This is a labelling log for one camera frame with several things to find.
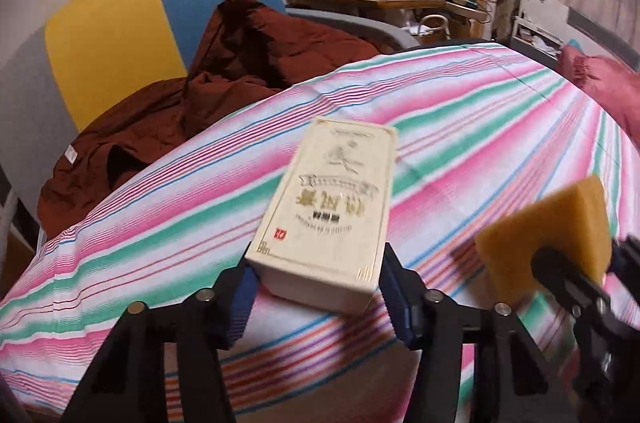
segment pink pillow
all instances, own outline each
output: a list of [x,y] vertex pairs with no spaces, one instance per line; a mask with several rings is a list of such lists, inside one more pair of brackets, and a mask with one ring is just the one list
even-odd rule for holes
[[558,72],[593,98],[640,148],[640,75],[605,56],[562,48]]

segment bed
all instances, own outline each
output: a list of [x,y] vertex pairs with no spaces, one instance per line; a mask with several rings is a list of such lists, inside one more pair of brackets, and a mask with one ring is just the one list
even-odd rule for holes
[[[227,116],[49,241],[0,304],[0,372],[20,401],[61,413],[130,302],[177,303],[234,265],[319,115],[398,129],[387,239],[459,303],[492,305],[474,233],[586,175],[604,184],[611,234],[640,231],[634,145],[558,74],[497,44],[380,55]],[[617,280],[606,290],[615,313],[637,323]],[[543,294],[518,314],[569,374],[567,315]],[[417,360],[395,340],[380,294],[363,316],[343,317],[261,290],[222,367],[238,421],[393,422]],[[181,421],[170,347],[165,362],[170,421]],[[462,406],[472,366],[465,348]]]

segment gray armrest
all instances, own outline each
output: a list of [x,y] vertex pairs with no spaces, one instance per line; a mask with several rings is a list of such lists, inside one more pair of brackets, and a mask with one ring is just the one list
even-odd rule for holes
[[413,48],[420,45],[415,38],[404,30],[377,20],[345,15],[343,13],[302,10],[300,8],[287,8],[287,13],[292,17],[306,18],[313,22],[333,26],[334,28],[341,29],[358,37],[366,37],[377,42],[382,42],[396,50]]
[[15,211],[18,209],[18,196],[14,189],[9,190],[4,206],[2,207],[2,217],[0,217],[0,275],[4,270],[4,259],[6,258],[6,247],[9,239],[11,222],[14,220]]

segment brown jacket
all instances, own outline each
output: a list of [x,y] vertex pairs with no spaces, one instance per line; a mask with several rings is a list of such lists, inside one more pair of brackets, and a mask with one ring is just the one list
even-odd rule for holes
[[186,78],[130,95],[79,134],[74,164],[58,160],[38,202],[47,236],[80,222],[135,174],[226,115],[378,53],[364,40],[256,0],[225,0]]

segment wooden desk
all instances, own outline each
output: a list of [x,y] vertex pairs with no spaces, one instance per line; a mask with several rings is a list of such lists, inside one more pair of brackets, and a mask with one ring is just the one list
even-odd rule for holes
[[376,10],[444,8],[444,0],[287,0],[290,6],[314,8],[320,3]]
[[478,20],[480,22],[487,20],[487,12],[481,12],[480,10],[473,10],[471,8],[467,8],[466,6],[460,6],[455,2],[447,2],[444,6],[444,9],[448,12],[455,13],[456,15],[472,18]]

